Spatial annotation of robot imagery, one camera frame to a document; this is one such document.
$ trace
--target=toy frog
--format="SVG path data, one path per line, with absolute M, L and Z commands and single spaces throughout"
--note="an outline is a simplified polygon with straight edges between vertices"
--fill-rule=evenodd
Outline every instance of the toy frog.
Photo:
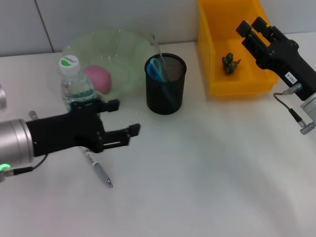
M 222 62 L 224 65 L 224 71 L 226 73 L 226 75 L 232 74 L 235 69 L 237 68 L 238 64 L 240 63 L 241 59 L 239 59 L 238 61 L 234 62 L 233 59 L 233 54 L 232 53 L 228 53 L 226 55 L 226 57 L 222 58 Z

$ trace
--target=green plastic bowl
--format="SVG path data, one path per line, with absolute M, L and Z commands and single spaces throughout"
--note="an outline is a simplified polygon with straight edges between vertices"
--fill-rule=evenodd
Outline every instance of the green plastic bowl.
M 144 65 L 155 54 L 151 42 L 138 33 L 103 28 L 75 38 L 63 55 L 75 55 L 84 70 L 98 65 L 111 73 L 112 89 L 105 100 L 120 99 L 145 84 Z

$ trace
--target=pen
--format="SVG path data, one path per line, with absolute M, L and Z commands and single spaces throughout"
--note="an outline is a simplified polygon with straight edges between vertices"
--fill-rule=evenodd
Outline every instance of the pen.
M 92 168 L 94 169 L 94 171 L 97 174 L 97 176 L 99 177 L 99 179 L 102 182 L 107 183 L 108 185 L 113 187 L 113 184 L 112 184 L 110 178 L 108 177 L 108 175 L 106 174 L 106 172 L 104 171 L 102 166 L 98 162 L 95 162 L 94 159 L 90 156 L 89 150 L 85 149 L 85 148 L 81 148 L 81 150 L 82 150 L 82 153 L 84 154 L 84 156 L 87 157 L 87 159 L 91 163 Z

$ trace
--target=blue scissors handle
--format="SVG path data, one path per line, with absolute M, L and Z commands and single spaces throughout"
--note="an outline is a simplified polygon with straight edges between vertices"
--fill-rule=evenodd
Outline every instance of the blue scissors handle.
M 152 58 L 149 64 L 147 65 L 146 70 L 147 70 L 147 74 L 150 75 L 152 79 L 163 81 L 163 76 L 161 73 L 161 64 L 158 59 Z

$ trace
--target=green indicator light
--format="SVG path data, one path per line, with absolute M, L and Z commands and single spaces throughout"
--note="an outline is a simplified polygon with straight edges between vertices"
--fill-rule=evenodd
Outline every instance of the green indicator light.
M 0 171 L 4 170 L 4 169 L 10 169 L 11 168 L 11 165 L 9 164 L 1 164 L 0 165 Z

